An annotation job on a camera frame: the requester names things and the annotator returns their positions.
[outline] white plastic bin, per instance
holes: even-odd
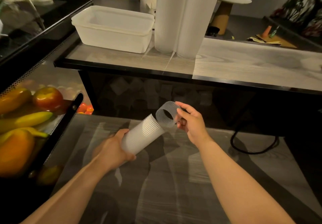
[[[72,17],[71,23],[86,45],[143,53],[151,40],[154,16],[90,6]]]

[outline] person's left arm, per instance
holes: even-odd
[[[77,224],[101,178],[124,161],[135,160],[135,155],[121,148],[127,132],[128,129],[121,129],[103,141],[94,150],[93,160],[21,224]]]

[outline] round table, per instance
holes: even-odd
[[[232,5],[234,3],[249,4],[251,2],[252,0],[221,0],[219,8],[210,25],[220,29],[219,35],[225,34]]]

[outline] black cable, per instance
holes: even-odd
[[[275,136],[275,139],[274,139],[274,142],[269,145],[266,149],[264,149],[263,151],[260,151],[260,152],[248,152],[248,151],[245,151],[245,150],[242,150],[242,149],[239,149],[237,148],[235,145],[234,145],[234,138],[235,136],[237,135],[237,133],[240,131],[240,129],[242,129],[244,126],[248,125],[248,124],[251,124],[252,122],[251,121],[248,121],[248,122],[244,122],[244,123],[241,123],[237,128],[236,128],[236,131],[235,133],[231,136],[230,138],[230,145],[236,149],[237,151],[241,152],[241,153],[244,153],[244,154],[263,154],[263,153],[266,153],[267,151],[277,147],[280,143],[279,141],[279,137],[278,136]]]

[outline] hand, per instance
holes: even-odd
[[[119,130],[115,136],[104,140],[93,151],[93,160],[98,163],[99,168],[104,171],[104,174],[111,169],[118,168],[125,161],[133,161],[136,159],[134,154],[125,152],[121,148],[122,138],[129,129]]]
[[[177,127],[187,133],[189,140],[196,145],[197,148],[207,141],[213,141],[206,130],[202,115],[188,104],[181,102],[175,103],[188,111],[187,113],[179,108],[177,109],[179,116],[182,117],[177,120]]]

